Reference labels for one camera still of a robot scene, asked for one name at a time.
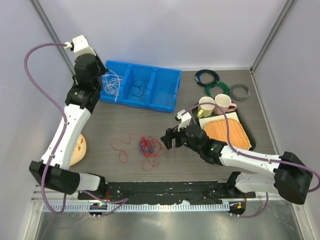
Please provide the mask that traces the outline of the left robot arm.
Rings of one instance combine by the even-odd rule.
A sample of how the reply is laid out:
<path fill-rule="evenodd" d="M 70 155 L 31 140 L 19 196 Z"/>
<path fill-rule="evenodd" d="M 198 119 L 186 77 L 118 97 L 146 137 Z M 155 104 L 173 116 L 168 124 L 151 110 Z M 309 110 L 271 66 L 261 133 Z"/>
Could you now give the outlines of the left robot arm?
<path fill-rule="evenodd" d="M 100 200 L 107 192 L 104 177 L 69 170 L 72 155 L 83 127 L 101 97 L 106 67 L 97 54 L 83 53 L 75 59 L 74 84 L 68 91 L 59 127 L 40 161 L 32 161 L 29 171 L 41 186 L 71 195 L 89 191 Z"/>

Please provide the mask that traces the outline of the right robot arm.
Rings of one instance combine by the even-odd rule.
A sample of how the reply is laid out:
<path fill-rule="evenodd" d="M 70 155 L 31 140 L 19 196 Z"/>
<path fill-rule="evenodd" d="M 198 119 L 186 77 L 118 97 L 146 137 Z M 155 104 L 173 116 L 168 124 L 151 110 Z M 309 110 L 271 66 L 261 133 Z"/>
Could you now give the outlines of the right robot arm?
<path fill-rule="evenodd" d="M 279 194 L 297 205 L 303 205 L 306 201 L 313 174 L 292 152 L 268 155 L 240 150 L 226 142 L 209 138 L 196 124 L 185 128 L 168 128 L 160 139 L 168 150 L 173 146 L 185 146 L 211 165 L 253 172 L 253 175 L 242 172 L 229 177 L 225 190 L 230 197 L 236 198 L 248 192 L 265 192 Z"/>

